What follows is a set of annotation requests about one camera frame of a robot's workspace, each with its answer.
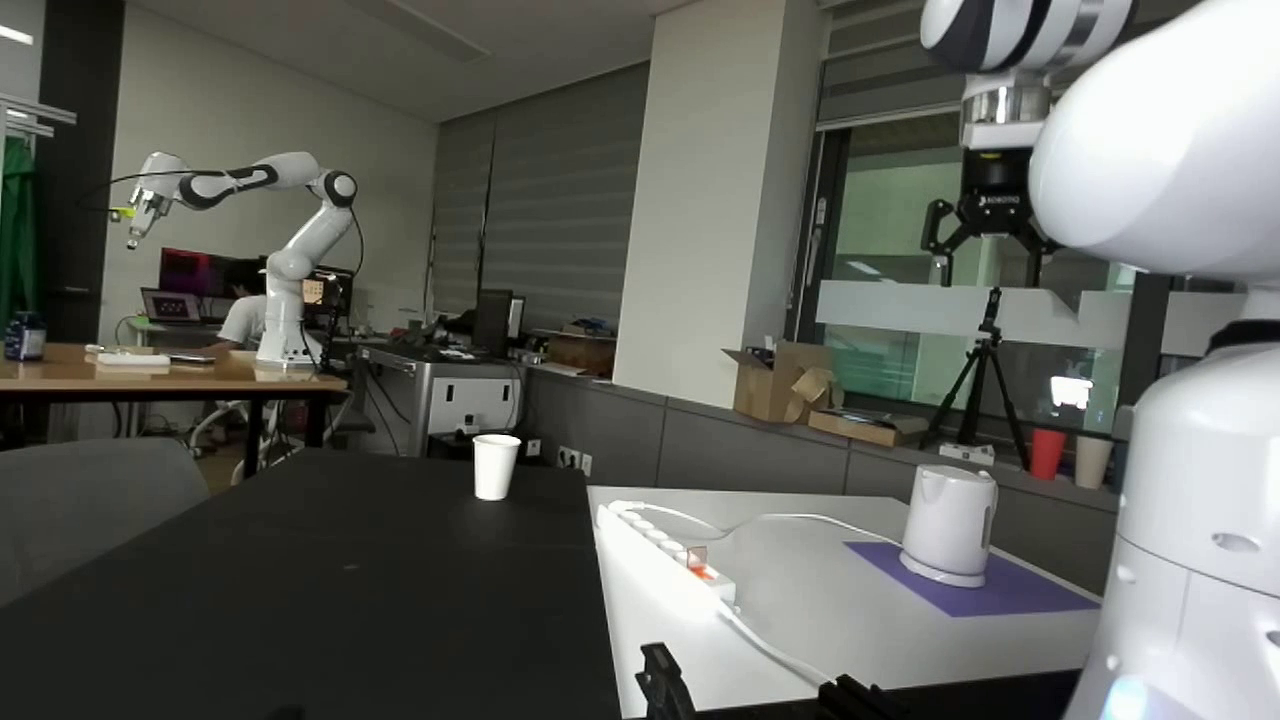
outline wall socket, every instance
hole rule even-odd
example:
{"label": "wall socket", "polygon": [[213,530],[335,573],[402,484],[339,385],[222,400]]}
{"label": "wall socket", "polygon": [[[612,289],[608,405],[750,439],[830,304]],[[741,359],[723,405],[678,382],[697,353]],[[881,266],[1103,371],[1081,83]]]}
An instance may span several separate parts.
{"label": "wall socket", "polygon": [[590,452],[581,452],[581,447],[556,447],[556,467],[567,467],[567,472],[585,472],[585,476],[590,476]]}

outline cabinet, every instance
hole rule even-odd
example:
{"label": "cabinet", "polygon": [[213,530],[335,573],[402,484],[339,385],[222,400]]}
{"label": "cabinet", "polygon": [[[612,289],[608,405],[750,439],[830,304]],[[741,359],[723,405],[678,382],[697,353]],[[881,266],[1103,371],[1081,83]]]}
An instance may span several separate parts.
{"label": "cabinet", "polygon": [[442,359],[414,347],[360,347],[350,405],[380,456],[427,456],[430,439],[508,433],[519,419],[525,363]]}

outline window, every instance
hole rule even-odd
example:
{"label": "window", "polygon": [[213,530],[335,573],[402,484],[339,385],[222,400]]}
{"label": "window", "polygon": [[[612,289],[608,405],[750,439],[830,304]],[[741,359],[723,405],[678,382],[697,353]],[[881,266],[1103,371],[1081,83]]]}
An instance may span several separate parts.
{"label": "window", "polygon": [[[867,130],[834,130],[825,137],[818,156],[818,249],[815,282],[840,284],[875,284],[881,294],[938,289],[938,266],[925,251],[925,214],[933,201],[957,201],[961,193],[961,121],[953,111],[910,116]],[[961,243],[953,259],[953,284],[964,289],[1025,289],[1028,284],[1028,249],[1010,236],[976,236]],[[1057,301],[1074,304],[1081,294],[1126,294],[1131,272],[1103,259],[1057,249],[1042,259],[1039,289]],[[910,408],[933,416],[942,405],[984,312],[970,312],[970,323],[961,331],[925,331],[915,329],[902,304],[888,301],[867,310],[872,323],[818,323],[818,289],[805,301],[805,341],[830,347],[830,370],[852,408]],[[1114,405],[1120,347],[1074,347],[1074,346],[1025,346],[1001,341],[995,363],[1009,382],[1009,400],[1021,419],[1060,419],[1106,430]],[[964,412],[970,378],[961,385],[953,412]],[[989,419],[1004,416],[1001,385],[989,371],[980,389],[980,412]]]}

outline wooden table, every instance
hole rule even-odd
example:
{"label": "wooden table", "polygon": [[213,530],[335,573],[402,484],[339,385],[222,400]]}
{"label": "wooden table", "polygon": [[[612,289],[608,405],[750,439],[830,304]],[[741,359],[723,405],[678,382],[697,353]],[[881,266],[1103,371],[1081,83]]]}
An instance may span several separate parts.
{"label": "wooden table", "polygon": [[0,363],[0,400],[249,400],[242,476],[254,472],[268,400],[306,405],[306,447],[322,446],[322,408],[346,392],[346,382],[299,370],[265,370],[242,357],[214,363],[107,370],[82,357],[82,346],[48,346],[37,363]]}

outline tripod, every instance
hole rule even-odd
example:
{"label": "tripod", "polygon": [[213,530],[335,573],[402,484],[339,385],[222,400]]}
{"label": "tripod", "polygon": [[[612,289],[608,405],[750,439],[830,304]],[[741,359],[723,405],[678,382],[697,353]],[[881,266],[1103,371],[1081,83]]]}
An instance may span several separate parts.
{"label": "tripod", "polygon": [[961,398],[966,378],[970,378],[970,385],[966,385],[964,419],[961,419],[961,435],[957,439],[961,446],[976,439],[976,419],[980,419],[980,405],[984,405],[984,382],[989,382],[989,370],[992,370],[995,371],[995,389],[1001,389],[1001,405],[1004,405],[1004,419],[1009,419],[1009,435],[1017,446],[1021,463],[1032,467],[1028,439],[1025,439],[1025,433],[1017,425],[1017,412],[1010,412],[1010,400],[1009,400],[1009,385],[1004,385],[1004,370],[1001,370],[1001,357],[995,357],[995,347],[1001,347],[995,318],[1001,318],[1001,289],[989,294],[989,310],[984,310],[984,322],[976,329],[980,336],[966,347],[966,359],[964,359],[957,385],[947,389],[942,405],[933,412],[933,419],[929,419],[929,430],[920,435],[920,447],[929,447],[942,433],[942,419],[953,416],[957,398]]}

